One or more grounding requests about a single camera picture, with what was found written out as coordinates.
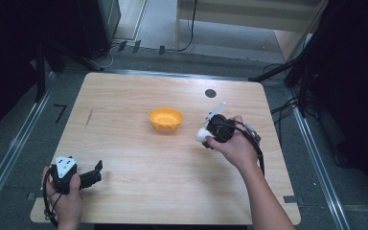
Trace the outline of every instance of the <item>orange bowl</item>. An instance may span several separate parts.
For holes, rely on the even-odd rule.
[[[170,107],[158,107],[149,112],[149,119],[157,130],[177,130],[183,121],[180,111]]]

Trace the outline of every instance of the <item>person's arm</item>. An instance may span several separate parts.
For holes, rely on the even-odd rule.
[[[49,170],[45,167],[44,175]],[[57,215],[58,230],[77,230],[80,228],[82,216],[82,198],[80,195],[80,176],[75,173],[70,181],[70,193],[68,195],[61,195],[56,193],[56,190],[51,182],[46,183],[47,195],[50,196],[51,205],[55,205]]]
[[[234,120],[242,122],[242,117],[237,116]],[[219,143],[212,137],[206,139],[211,148],[220,151],[241,173],[249,195],[253,228],[257,230],[294,229],[257,165],[256,150],[243,134],[236,130],[233,137],[226,143]]]

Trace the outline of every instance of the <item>wooden table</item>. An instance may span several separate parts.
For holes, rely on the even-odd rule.
[[[217,95],[208,98],[207,89]],[[196,132],[206,126],[201,121],[222,101],[226,106],[220,114],[241,114],[262,136],[265,177],[298,224],[297,204],[284,201],[294,193],[259,83],[100,73],[86,76],[55,154],[78,159],[79,173],[103,160],[103,181],[81,191],[82,221],[252,224],[237,169],[196,141]],[[183,113],[177,131],[153,129],[148,113],[160,106]],[[43,210],[38,198],[32,221],[47,222]]]

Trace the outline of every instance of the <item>handheld controller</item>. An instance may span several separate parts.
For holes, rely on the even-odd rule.
[[[69,162],[72,158],[65,158],[60,159],[65,160],[66,162]],[[61,164],[57,162],[57,165],[52,166],[51,170],[51,177],[53,178],[53,182],[55,185],[55,189],[57,193],[68,195],[70,193],[70,181],[73,174],[77,173],[77,161],[71,161],[71,164],[69,169],[65,169],[66,172],[63,171],[63,168],[61,168]],[[95,169],[91,172],[86,172],[84,174],[80,175],[80,190],[89,188],[93,184],[99,182],[102,180],[101,177],[101,169],[103,168],[103,161],[100,160],[95,166]]]
[[[103,168],[103,161],[100,160],[95,166],[95,169],[91,172],[86,172],[80,175],[80,190],[91,187],[93,184],[102,180],[101,169]],[[72,157],[56,157],[56,164],[47,171],[44,176],[44,181],[49,181],[49,175],[53,178],[53,183],[55,186],[56,193],[59,193],[59,197],[62,195],[68,195],[70,193],[70,181],[73,174],[77,173],[77,160]],[[46,182],[43,183],[43,200],[44,200],[44,215],[46,219],[49,219],[55,227],[58,227],[58,222],[56,220],[56,214],[53,212],[54,206],[57,202],[53,204],[52,211],[50,210],[49,198],[46,191]]]
[[[256,153],[258,155],[258,161],[260,168],[265,174],[265,163],[263,158],[262,150],[259,147],[259,143],[262,140],[262,138],[259,136],[259,134],[256,132],[256,130],[251,127],[250,125],[246,123],[239,123],[234,120],[226,119],[224,116],[217,114],[218,111],[220,111],[223,106],[225,105],[225,102],[222,102],[220,106],[215,108],[213,111],[211,111],[207,117],[202,121],[203,124],[209,121],[206,128],[201,128],[196,133],[196,140],[202,145],[207,148],[211,149],[209,146],[206,136],[213,137],[217,142],[226,143],[229,141],[233,135],[235,130],[239,130],[241,134],[252,144],[254,149],[256,150]],[[246,130],[241,130],[236,127],[237,124],[241,124]]]

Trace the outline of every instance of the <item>black wire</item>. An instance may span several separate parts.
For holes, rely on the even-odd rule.
[[[292,59],[270,71],[268,71],[267,73],[264,73],[258,77],[254,77],[254,78],[249,78],[249,81],[254,81],[254,82],[261,82],[264,80],[268,80],[269,78],[273,77],[274,75],[280,74],[281,72],[286,71],[289,68],[292,69],[296,69],[296,70],[301,70],[301,68],[297,67],[296,64],[299,63],[301,59],[301,55],[296,57],[295,59]]]
[[[46,219],[49,219],[51,223],[53,223],[53,225],[55,227],[58,227],[58,222],[56,220],[56,214],[53,211],[50,211],[50,204],[49,204],[49,200],[47,197],[47,191],[46,191],[46,184],[49,181],[49,176],[50,173],[53,170],[53,166],[50,167],[50,169],[46,172],[46,174],[44,175],[44,179],[43,179],[43,200],[44,200],[44,215],[46,216]]]
[[[265,74],[265,69],[267,69],[268,67],[273,66],[273,65],[283,65],[283,64],[281,64],[281,63],[272,63],[272,64],[268,64],[267,66],[265,66],[265,67],[263,68],[263,70],[262,70],[263,74]]]
[[[195,0],[195,3],[194,3],[193,22],[191,23],[191,39],[190,39],[190,42],[188,43],[188,45],[184,49],[177,50],[177,52],[182,52],[182,51],[187,50],[187,48],[193,42],[193,37],[194,37],[194,20],[196,19],[196,3],[197,3],[197,0]]]
[[[281,119],[286,118],[287,116],[289,116],[289,115],[291,114],[292,110],[293,110],[295,107],[296,107],[296,105],[295,105],[295,106],[293,106],[293,107],[291,107],[291,108],[289,108],[287,112],[283,113],[282,117],[281,117],[281,118],[279,118],[279,119],[277,119],[277,120],[274,122],[274,125],[276,125],[277,123],[279,123],[279,121],[280,121]]]
[[[241,124],[242,126],[244,126],[246,128],[246,130],[249,131],[249,129],[243,123],[240,123],[238,121],[235,121],[235,123]],[[236,127],[236,126],[231,126],[231,125],[228,125],[228,124],[220,124],[220,125],[217,125],[217,127],[231,127],[231,128],[234,128],[235,130],[239,131],[241,134],[243,134],[243,136],[252,144],[253,148],[256,150],[256,153],[258,155],[259,166],[262,170],[263,175],[265,175],[265,161],[264,161],[264,157],[263,157],[263,152],[260,149],[259,144],[253,138],[253,136],[251,134],[249,134],[250,131],[249,131],[249,133],[247,133],[246,131],[244,131],[244,130]]]
[[[276,112],[280,111],[281,109],[283,109],[283,108],[285,108],[285,107],[288,107],[288,106],[290,106],[290,105],[292,105],[292,104],[296,104],[297,102],[293,102],[293,100],[296,100],[297,98],[298,98],[298,97],[294,97],[294,98],[292,98],[292,99],[288,100],[288,101],[287,101],[285,104],[283,104],[282,106],[271,109],[271,110],[270,110],[270,113],[271,113],[271,114],[276,113]]]
[[[55,211],[56,204],[58,203],[59,198],[62,196],[62,193],[59,194],[58,198],[56,199],[56,202],[53,204],[52,207],[52,213]]]

